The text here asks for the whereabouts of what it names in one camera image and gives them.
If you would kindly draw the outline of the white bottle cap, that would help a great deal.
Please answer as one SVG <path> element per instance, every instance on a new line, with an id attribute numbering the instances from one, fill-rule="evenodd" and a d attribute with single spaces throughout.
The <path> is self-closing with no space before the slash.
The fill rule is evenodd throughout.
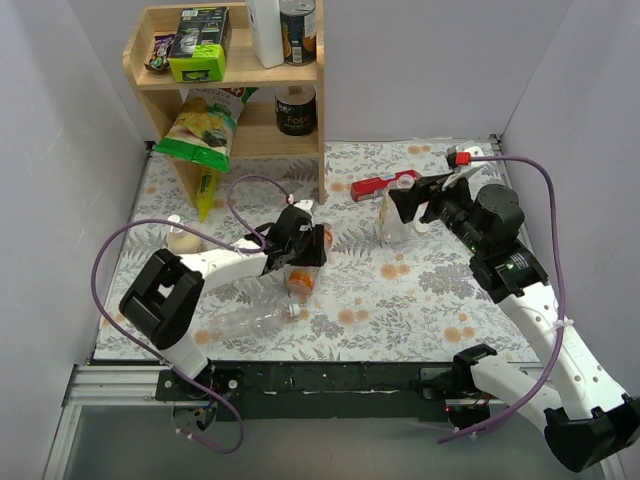
<path id="1" fill-rule="evenodd" d="M 425 223 L 422 223 L 420 221 L 417 221 L 417 222 L 414 223 L 414 230 L 417 233 L 424 234 L 429 230 L 429 225 L 425 224 Z"/>

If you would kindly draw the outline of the clear plastic bottle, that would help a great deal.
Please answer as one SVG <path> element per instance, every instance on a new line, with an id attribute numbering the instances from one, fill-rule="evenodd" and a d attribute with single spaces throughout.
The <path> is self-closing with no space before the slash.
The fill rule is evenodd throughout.
<path id="1" fill-rule="evenodd" d="M 410 189 L 415 179 L 407 174 L 393 180 L 384 190 L 378 220 L 378 239 L 382 245 L 398 245 L 411 239 L 414 227 L 412 223 L 404 224 L 398 214 L 395 203 L 390 197 L 394 189 Z"/>

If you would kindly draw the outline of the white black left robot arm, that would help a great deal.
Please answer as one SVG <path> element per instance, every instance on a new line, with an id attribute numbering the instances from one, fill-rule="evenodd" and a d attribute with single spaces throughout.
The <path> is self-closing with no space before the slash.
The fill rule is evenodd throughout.
<path id="1" fill-rule="evenodd" d="M 205 398 L 213 377 L 208 359 L 188 335 L 203 290 L 244 278 L 260 277 L 285 266 L 321 267 L 326 262 L 324 226 L 313 220 L 314 202 L 286 206 L 276 222 L 265 224 L 265 249 L 250 233 L 228 249 L 175 255 L 153 253 L 119 304 L 120 313 L 164 360 L 181 371 L 178 387 L 193 400 Z"/>

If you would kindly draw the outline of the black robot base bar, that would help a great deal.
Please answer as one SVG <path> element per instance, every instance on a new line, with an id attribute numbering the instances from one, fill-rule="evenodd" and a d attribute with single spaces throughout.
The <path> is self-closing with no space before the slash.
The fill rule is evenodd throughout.
<path id="1" fill-rule="evenodd" d="M 416 419 L 466 428 L 490 416 L 491 395 L 462 387 L 451 362 L 216 361 L 188 383 L 160 372 L 155 398 L 213 420 Z"/>

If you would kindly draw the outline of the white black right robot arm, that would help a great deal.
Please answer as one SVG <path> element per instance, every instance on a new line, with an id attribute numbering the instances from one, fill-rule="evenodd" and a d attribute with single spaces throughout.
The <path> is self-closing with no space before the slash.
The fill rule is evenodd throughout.
<path id="1" fill-rule="evenodd" d="M 464 397 L 485 391 L 534 424 L 568 470 L 586 468 L 639 438 L 639 400 L 614 380 L 591 353 L 559 301 L 536 257 L 519 241 L 524 213 L 517 194 L 500 184 L 472 195 L 466 179 L 423 177 L 390 199 L 400 220 L 441 221 L 472 253 L 473 277 L 516 325 L 539 360 L 550 367 L 534 395 L 535 380 L 481 344 L 455 355 L 449 375 Z"/>

